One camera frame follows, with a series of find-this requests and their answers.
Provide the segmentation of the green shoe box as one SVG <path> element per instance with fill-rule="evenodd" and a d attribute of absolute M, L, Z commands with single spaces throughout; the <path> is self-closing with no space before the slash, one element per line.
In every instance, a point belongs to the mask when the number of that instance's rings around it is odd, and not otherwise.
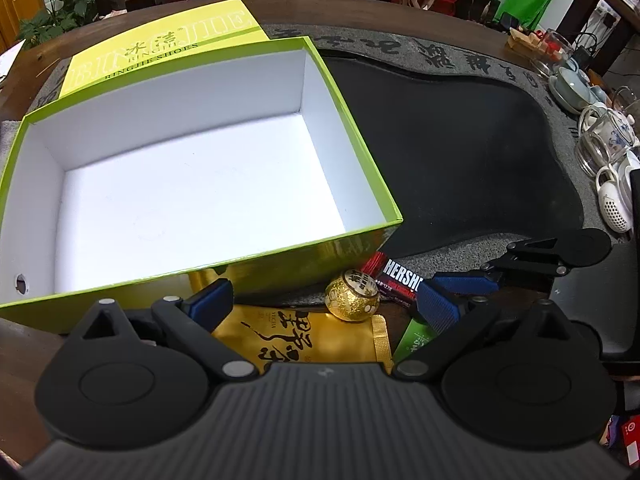
<path fill-rule="evenodd" d="M 401 213 L 306 37 L 175 58 L 26 115 L 1 177 L 1 315 L 68 333 L 216 278 L 240 296 L 359 266 Z"/>

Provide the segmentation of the potted green plant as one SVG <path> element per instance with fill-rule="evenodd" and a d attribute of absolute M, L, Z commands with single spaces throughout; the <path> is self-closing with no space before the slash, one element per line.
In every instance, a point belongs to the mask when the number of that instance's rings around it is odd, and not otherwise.
<path fill-rule="evenodd" d="M 49 0 L 30 20 L 21 20 L 16 39 L 28 50 L 88 25 L 98 17 L 96 0 Z"/>

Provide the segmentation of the Hershey's chocolate bar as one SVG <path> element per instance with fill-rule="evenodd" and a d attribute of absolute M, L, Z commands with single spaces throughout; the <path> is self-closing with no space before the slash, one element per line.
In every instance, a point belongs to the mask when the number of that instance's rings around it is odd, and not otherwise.
<path fill-rule="evenodd" d="M 372 255 L 360 271 L 373 278 L 381 294 L 389 300 L 408 308 L 416 304 L 422 276 L 387 257 L 384 252 Z"/>

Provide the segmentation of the celadon lidded cup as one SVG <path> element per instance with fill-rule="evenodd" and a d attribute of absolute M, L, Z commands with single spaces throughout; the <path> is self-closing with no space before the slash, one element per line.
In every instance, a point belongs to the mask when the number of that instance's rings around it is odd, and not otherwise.
<path fill-rule="evenodd" d="M 548 87 L 564 110 L 572 114 L 579 114 L 585 107 L 597 103 L 590 85 L 577 72 L 564 66 L 560 66 L 549 77 Z"/>

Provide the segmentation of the gold tea pouch with calligraphy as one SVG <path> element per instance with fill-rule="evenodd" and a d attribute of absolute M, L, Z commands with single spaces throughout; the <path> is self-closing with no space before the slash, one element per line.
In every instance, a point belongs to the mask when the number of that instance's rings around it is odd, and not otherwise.
<path fill-rule="evenodd" d="M 278 363 L 380 363 L 393 368 L 385 318 L 347 323 L 331 313 L 233 307 L 213 336 L 261 373 Z"/>

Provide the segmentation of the green card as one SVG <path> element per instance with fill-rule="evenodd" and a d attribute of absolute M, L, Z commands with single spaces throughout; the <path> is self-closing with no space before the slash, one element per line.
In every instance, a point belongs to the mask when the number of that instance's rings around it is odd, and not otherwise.
<path fill-rule="evenodd" d="M 393 353 L 395 364 L 407 359 L 411 353 L 424 347 L 437 337 L 437 333 L 427 324 L 414 318 L 411 320 L 400 338 L 399 344 Z"/>

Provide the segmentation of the yellow-green box lid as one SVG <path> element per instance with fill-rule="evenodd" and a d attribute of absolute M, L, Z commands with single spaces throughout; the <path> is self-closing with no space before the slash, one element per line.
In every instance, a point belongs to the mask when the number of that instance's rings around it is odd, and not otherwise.
<path fill-rule="evenodd" d="M 181 58 L 268 39 L 242 0 L 226 0 L 140 25 L 75 54 L 61 94 L 117 77 L 168 58 Z"/>

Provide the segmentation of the glass pitcher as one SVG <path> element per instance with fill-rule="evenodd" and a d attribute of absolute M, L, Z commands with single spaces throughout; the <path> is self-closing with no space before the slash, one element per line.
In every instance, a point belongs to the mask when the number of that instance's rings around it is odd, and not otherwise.
<path fill-rule="evenodd" d="M 619 162 L 638 144 L 634 118 L 630 115 L 599 104 L 582 110 L 575 154 L 589 177 L 594 177 L 602 167 Z"/>

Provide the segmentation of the gold foil tea ball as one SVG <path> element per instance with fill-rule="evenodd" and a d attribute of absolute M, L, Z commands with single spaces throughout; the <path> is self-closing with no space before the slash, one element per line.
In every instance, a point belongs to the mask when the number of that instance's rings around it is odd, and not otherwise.
<path fill-rule="evenodd" d="M 376 313 L 380 292 L 369 274 L 349 269 L 326 286 L 324 301 L 329 312 L 339 320 L 359 323 Z"/>

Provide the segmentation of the dark stone tea tray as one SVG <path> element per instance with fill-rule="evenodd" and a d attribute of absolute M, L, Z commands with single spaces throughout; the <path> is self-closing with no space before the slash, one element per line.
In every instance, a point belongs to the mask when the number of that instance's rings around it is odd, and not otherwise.
<path fill-rule="evenodd" d="M 393 32 L 273 24 L 308 36 L 404 221 L 386 255 L 422 278 L 478 269 L 510 243 L 603 224 L 576 127 L 530 70 Z"/>

